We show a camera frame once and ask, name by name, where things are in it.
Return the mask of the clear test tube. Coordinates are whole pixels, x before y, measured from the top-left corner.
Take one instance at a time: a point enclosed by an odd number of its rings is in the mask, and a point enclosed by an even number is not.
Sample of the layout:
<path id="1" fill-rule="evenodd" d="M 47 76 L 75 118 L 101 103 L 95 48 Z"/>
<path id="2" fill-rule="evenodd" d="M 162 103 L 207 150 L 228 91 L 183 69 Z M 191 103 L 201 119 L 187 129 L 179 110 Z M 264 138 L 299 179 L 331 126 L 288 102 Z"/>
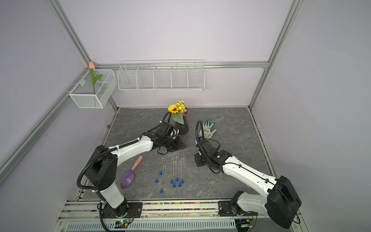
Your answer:
<path id="1" fill-rule="evenodd" d="M 183 153 L 182 153 L 182 174 L 183 174 L 183 178 L 185 177 L 185 172 L 186 171 L 186 151 L 183 150 Z"/>

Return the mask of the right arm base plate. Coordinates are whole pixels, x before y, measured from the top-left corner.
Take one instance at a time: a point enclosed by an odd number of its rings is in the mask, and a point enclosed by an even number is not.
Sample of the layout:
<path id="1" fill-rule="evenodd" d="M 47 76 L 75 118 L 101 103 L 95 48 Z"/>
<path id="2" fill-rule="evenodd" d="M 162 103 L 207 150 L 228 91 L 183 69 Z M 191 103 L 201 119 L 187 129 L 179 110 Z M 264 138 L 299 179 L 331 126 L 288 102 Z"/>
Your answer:
<path id="1" fill-rule="evenodd" d="M 219 201 L 218 215 L 221 217 L 257 216 L 258 213 L 253 211 L 243 211 L 236 203 L 232 201 Z"/>

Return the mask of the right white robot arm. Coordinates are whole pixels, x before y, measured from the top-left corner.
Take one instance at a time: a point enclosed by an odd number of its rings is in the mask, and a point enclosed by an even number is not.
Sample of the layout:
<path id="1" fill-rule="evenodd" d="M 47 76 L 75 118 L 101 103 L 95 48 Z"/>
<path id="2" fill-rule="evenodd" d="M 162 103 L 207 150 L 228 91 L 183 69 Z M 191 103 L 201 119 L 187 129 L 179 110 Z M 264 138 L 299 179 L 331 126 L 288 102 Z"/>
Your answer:
<path id="1" fill-rule="evenodd" d="M 214 147 L 211 139 L 205 137 L 203 122 L 196 123 L 196 166 L 207 166 L 214 174 L 223 173 L 236 178 L 255 190 L 263 198 L 257 205 L 265 209 L 270 219 L 284 229 L 289 229 L 292 223 L 300 224 L 298 211 L 301 200 L 291 181 L 280 176 L 275 178 L 266 175 L 244 164 L 231 153 Z"/>

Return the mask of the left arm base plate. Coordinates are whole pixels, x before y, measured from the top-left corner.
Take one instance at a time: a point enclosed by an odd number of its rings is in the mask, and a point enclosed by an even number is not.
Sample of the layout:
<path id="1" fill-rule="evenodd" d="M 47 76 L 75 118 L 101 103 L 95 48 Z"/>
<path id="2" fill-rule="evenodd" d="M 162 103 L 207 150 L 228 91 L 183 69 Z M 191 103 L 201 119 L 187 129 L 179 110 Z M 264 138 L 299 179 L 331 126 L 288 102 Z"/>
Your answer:
<path id="1" fill-rule="evenodd" d="M 109 204 L 102 208 L 102 218 L 139 218 L 143 209 L 142 202 L 123 203 L 114 209 Z"/>

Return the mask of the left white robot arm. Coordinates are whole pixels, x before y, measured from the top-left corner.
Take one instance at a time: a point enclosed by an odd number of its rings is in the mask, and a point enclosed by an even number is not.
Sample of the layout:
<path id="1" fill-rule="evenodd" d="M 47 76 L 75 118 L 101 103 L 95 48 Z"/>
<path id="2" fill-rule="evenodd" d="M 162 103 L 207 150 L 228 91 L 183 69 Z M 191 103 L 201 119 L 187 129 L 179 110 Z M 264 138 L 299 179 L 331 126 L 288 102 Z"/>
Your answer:
<path id="1" fill-rule="evenodd" d="M 96 147 L 79 174 L 76 185 L 80 189 L 94 191 L 115 217 L 124 217 L 128 212 L 128 202 L 116 184 L 117 167 L 137 155 L 161 148 L 166 149 L 163 155 L 186 148 L 180 131 L 165 118 L 132 141 L 109 148 L 103 145 Z"/>

